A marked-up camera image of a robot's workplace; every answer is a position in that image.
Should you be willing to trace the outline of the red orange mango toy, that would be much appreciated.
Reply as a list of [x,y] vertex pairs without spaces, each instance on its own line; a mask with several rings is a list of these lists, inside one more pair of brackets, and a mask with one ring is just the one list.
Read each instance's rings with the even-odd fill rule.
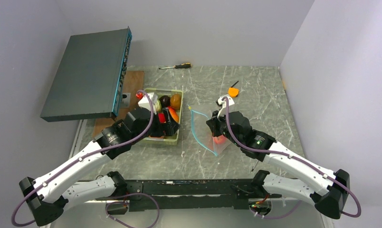
[[179,118],[177,112],[173,108],[171,108],[170,106],[168,107],[168,111],[170,113],[170,116],[173,118],[173,120],[175,122],[179,123],[180,118]]

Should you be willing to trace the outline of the clear zip top bag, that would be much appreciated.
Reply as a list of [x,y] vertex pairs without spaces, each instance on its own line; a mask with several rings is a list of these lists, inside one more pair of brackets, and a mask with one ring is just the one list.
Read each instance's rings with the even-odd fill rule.
[[230,140],[227,140],[224,144],[215,145],[211,131],[206,125],[206,121],[212,117],[212,113],[217,111],[217,106],[213,104],[193,104],[188,106],[188,109],[191,112],[191,131],[194,139],[215,156],[220,155],[230,145]]

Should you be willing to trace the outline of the red apple toy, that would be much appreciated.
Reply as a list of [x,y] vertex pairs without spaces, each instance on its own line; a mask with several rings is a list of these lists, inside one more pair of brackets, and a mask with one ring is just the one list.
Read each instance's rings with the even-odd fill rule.
[[166,123],[166,117],[165,117],[164,113],[158,113],[158,118],[159,118],[159,122],[161,124]]

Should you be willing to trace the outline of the dark purple fruit toy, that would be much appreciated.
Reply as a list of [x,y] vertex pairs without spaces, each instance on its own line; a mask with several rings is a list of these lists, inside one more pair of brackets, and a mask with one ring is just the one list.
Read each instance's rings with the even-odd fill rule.
[[162,108],[166,108],[166,107],[171,106],[171,97],[168,95],[162,95],[159,98],[159,101],[160,101]]

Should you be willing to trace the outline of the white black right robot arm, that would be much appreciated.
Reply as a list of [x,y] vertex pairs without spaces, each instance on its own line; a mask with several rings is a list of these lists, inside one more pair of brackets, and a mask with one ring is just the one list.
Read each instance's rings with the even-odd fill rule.
[[348,172],[342,169],[333,171],[308,161],[269,134],[253,129],[239,111],[229,113],[228,117],[230,125],[227,125],[227,116],[219,116],[218,111],[206,121],[214,137],[223,136],[246,156],[276,165],[293,176],[291,179],[283,178],[259,170],[251,183],[255,196],[289,195],[313,205],[329,218],[341,217],[350,189]]

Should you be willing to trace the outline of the brown wooden board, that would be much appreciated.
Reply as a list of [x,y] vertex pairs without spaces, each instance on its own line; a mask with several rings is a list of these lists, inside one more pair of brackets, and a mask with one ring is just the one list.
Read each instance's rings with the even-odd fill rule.
[[118,116],[115,119],[112,118],[99,118],[95,121],[92,136],[95,137],[103,129],[111,126],[115,121],[124,119],[126,114],[138,106],[138,98],[136,93],[138,90],[143,89],[144,72],[143,71],[127,71],[124,77],[124,87],[122,93],[131,93],[131,102],[129,108],[121,108],[119,105]]

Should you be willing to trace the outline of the yellow black screwdriver far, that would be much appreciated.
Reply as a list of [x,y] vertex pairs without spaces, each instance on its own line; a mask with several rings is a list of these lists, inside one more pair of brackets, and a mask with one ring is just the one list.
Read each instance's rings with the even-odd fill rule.
[[159,69],[187,69],[191,67],[192,67],[191,63],[182,63],[182,64],[174,65],[174,66],[160,67]]

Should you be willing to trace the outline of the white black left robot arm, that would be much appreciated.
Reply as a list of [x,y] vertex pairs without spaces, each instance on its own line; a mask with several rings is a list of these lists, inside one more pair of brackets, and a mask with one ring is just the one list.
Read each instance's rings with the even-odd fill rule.
[[101,131],[87,146],[53,171],[36,179],[25,177],[19,182],[34,220],[39,227],[52,223],[65,211],[97,198],[121,199],[128,192],[127,183],[117,171],[93,181],[76,182],[91,170],[101,166],[145,137],[163,137],[175,133],[179,124],[167,108],[155,114],[138,107]]

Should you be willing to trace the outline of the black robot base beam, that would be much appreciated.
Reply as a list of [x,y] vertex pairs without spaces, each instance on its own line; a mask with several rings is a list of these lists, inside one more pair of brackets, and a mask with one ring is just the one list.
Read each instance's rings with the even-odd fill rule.
[[125,200],[130,212],[149,209],[249,209],[255,201],[280,198],[252,179],[127,180],[126,190],[99,200]]

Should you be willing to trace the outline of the red tomato toy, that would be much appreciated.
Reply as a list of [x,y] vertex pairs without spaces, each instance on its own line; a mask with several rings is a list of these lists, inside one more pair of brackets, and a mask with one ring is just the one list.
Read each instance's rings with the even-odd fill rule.
[[213,143],[214,143],[215,145],[221,145],[221,144],[224,144],[224,143],[226,143],[227,140],[228,140],[224,135],[213,136],[212,139],[213,139]]

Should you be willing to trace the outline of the small metal bracket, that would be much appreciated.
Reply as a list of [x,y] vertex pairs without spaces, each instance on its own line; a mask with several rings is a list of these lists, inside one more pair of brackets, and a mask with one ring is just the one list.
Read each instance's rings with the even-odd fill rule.
[[129,108],[131,102],[131,93],[122,93],[121,96],[121,108]]

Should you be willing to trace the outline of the green plastic food bin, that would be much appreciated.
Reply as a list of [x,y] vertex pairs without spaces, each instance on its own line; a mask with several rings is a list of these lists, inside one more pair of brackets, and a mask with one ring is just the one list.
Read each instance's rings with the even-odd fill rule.
[[[159,88],[145,88],[145,91],[147,93],[155,93],[158,98],[160,98],[163,95],[167,95],[169,97],[172,97],[175,94],[179,94],[180,99],[179,102],[180,104],[178,105],[178,109],[175,110],[176,114],[179,117],[179,124],[181,123],[181,114],[183,110],[183,91],[182,90],[176,90],[176,89],[159,89]],[[179,129],[177,129],[174,132],[173,136],[162,136],[162,137],[147,137],[143,139],[144,142],[148,143],[154,143],[154,144],[165,144],[165,145],[176,145],[177,141],[179,139]]]

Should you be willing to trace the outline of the aluminium frame rail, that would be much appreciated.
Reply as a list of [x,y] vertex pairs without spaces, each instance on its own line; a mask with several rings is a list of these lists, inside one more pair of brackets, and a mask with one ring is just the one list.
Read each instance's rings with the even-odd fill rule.
[[340,194],[328,187],[321,196],[297,179],[260,171],[253,179],[223,180],[124,180],[111,172],[94,181],[70,186],[53,202],[41,194],[36,222],[43,226],[64,212],[91,200],[110,200],[128,205],[130,211],[160,209],[222,208],[251,209],[267,216],[269,198],[292,197],[313,205],[318,212],[340,218]]

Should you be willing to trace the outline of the dark grey flat panel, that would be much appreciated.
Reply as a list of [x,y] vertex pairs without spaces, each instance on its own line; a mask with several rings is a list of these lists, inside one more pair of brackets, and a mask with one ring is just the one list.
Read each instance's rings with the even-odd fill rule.
[[131,41],[130,28],[72,35],[40,117],[47,122],[115,119]]

